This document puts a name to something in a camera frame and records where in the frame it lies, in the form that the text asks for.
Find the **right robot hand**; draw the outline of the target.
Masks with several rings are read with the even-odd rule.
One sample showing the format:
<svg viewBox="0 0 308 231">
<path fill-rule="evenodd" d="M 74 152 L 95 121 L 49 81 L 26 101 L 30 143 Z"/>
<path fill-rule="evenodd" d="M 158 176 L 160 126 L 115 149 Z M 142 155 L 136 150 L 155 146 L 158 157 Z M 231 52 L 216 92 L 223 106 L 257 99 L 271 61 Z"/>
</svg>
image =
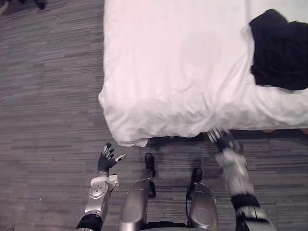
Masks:
<svg viewBox="0 0 308 231">
<path fill-rule="evenodd" d="M 214 127 L 207 132 L 210 141 L 220 146 L 229 146 L 233 141 L 231 133 L 225 128 Z"/>
</svg>

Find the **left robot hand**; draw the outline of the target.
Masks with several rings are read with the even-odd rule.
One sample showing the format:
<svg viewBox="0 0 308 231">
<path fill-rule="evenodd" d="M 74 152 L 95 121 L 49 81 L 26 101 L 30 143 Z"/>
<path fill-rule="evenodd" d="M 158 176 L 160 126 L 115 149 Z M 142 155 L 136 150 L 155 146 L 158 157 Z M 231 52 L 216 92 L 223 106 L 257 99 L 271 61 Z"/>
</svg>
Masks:
<svg viewBox="0 0 308 231">
<path fill-rule="evenodd" d="M 112 145 L 110 142 L 107 142 L 104 147 L 103 151 L 100 154 L 98 163 L 97 163 L 97 173 L 98 175 L 108 175 L 109 170 L 115 166 L 118 162 L 124 160 L 127 157 L 127 154 L 121 154 L 118 157 L 114 157 L 114 149 L 111 148 Z"/>
</svg>

